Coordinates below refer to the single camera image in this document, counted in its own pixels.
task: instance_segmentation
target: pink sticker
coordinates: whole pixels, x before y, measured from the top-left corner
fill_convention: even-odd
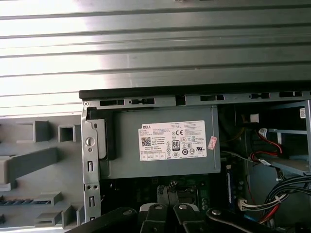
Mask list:
[[[207,149],[214,150],[216,142],[217,142],[217,138],[216,137],[214,137],[214,136],[210,137]]]

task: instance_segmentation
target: red wire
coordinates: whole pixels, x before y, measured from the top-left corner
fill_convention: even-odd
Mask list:
[[[277,157],[277,153],[275,152],[267,152],[267,151],[256,151],[255,153],[251,153],[250,154],[250,159],[253,161],[253,162],[260,162],[258,159],[255,158],[255,155],[256,154],[268,154],[268,155],[271,155],[271,156],[274,156],[274,157]]]
[[[275,152],[267,152],[267,151],[256,151],[255,154],[269,154],[271,156],[277,156]]]
[[[256,205],[256,202],[255,202],[255,199],[254,199],[254,197],[253,197],[253,195],[252,195],[252,193],[251,193],[251,189],[250,189],[250,187],[249,187],[248,181],[246,181],[246,183],[247,183],[247,188],[248,188],[249,196],[251,197],[251,200],[252,200],[252,202],[254,203],[254,205]]]
[[[261,140],[266,141],[266,142],[268,142],[268,143],[270,143],[270,144],[272,144],[272,145],[275,145],[276,147],[278,147],[280,153],[281,153],[281,154],[283,153],[282,147],[281,147],[278,143],[275,143],[275,142],[273,142],[273,141],[270,141],[270,140],[266,139],[265,137],[263,137],[262,135],[260,135],[257,131],[256,131],[256,133],[257,133],[258,137],[259,137]]]
[[[260,222],[268,221],[275,214],[275,212],[278,210],[279,207],[280,207],[280,204],[273,207],[270,213],[268,213],[265,217],[263,217],[262,220],[260,220]]]

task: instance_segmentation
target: white connector plug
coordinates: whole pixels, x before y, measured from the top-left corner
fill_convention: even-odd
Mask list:
[[[247,204],[247,200],[244,198],[239,198],[238,199],[238,207],[241,211],[245,210],[243,204]]]

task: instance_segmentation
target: qr code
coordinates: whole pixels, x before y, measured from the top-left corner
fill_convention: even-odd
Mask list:
[[[151,146],[151,138],[149,138],[149,137],[142,137],[141,138],[141,145],[143,147]]]
[[[300,109],[300,118],[306,118],[306,109],[305,108]]]

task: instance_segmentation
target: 80 plus logo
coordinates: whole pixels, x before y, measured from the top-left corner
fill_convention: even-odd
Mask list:
[[[172,147],[173,151],[179,151],[180,150],[180,144],[178,140],[172,141]]]

